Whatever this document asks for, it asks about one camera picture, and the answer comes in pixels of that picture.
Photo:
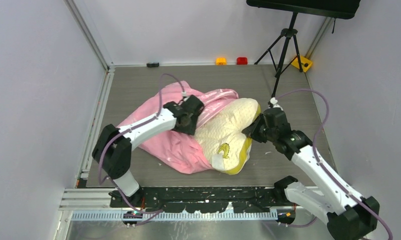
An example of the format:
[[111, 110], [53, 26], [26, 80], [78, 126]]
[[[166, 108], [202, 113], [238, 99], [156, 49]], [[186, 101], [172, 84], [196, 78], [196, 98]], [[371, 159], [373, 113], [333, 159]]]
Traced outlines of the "white pillow with yellow trim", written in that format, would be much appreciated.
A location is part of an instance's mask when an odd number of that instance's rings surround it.
[[250, 158], [253, 142], [242, 131], [260, 112], [261, 106], [255, 99], [238, 98], [196, 130], [194, 138], [212, 169], [228, 175], [242, 170]]

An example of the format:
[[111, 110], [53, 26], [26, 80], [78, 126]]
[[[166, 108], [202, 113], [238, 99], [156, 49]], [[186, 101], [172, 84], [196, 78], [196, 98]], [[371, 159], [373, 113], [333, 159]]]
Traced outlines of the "pink floral pillowcase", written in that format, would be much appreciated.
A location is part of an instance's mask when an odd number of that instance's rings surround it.
[[[203, 93], [191, 88], [186, 81], [182, 82], [182, 86], [188, 95], [196, 96], [204, 104], [204, 109], [197, 121], [197, 128], [200, 128], [228, 104], [239, 98], [238, 93], [229, 88], [218, 88]], [[155, 114], [159, 109], [159, 98], [158, 93], [149, 98], [118, 126], [133, 124]], [[194, 174], [212, 168], [203, 154], [201, 145], [191, 135], [169, 130], [146, 140], [138, 147], [183, 174]]]

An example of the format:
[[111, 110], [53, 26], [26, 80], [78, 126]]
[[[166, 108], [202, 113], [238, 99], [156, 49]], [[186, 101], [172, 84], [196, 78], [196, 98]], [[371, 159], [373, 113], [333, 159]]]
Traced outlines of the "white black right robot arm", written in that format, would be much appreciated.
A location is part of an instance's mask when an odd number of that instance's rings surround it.
[[321, 192], [315, 193], [288, 175], [274, 183], [278, 204], [291, 202], [303, 207], [326, 225], [335, 240], [359, 240], [377, 228], [378, 201], [372, 196], [365, 198], [329, 167], [307, 135], [291, 129], [283, 110], [265, 110], [242, 133], [259, 143], [271, 142]]

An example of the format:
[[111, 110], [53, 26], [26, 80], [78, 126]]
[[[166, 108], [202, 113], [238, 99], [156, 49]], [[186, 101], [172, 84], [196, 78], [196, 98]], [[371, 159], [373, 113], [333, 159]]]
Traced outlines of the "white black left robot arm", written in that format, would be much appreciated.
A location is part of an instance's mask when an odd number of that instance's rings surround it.
[[135, 123], [121, 127], [108, 124], [102, 129], [91, 156], [128, 206], [136, 207], [142, 200], [140, 185], [130, 171], [133, 150], [166, 131], [193, 136], [203, 109], [202, 101], [190, 95], [180, 102], [163, 104], [157, 112]]

